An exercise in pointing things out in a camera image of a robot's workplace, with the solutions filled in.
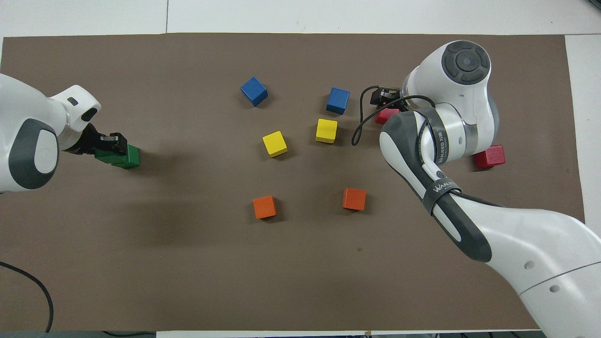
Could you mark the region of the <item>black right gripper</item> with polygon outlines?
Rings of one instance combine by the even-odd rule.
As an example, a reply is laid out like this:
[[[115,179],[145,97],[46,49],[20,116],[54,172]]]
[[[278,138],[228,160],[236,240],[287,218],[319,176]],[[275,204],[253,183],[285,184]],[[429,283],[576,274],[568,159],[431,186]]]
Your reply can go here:
[[[370,105],[377,108],[384,107],[393,101],[401,98],[401,92],[397,88],[382,87],[381,90],[374,90],[370,96]]]

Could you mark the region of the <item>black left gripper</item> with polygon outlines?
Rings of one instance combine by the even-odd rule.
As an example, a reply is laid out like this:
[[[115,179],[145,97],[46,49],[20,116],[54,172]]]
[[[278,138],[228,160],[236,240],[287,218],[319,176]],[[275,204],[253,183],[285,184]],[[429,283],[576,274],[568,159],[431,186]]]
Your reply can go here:
[[[127,154],[127,139],[121,133],[111,133],[111,144],[103,141],[101,137],[106,137],[106,135],[99,133],[94,124],[89,123],[82,132],[76,132],[75,136],[69,138],[63,151],[76,155],[95,155],[97,150]]]

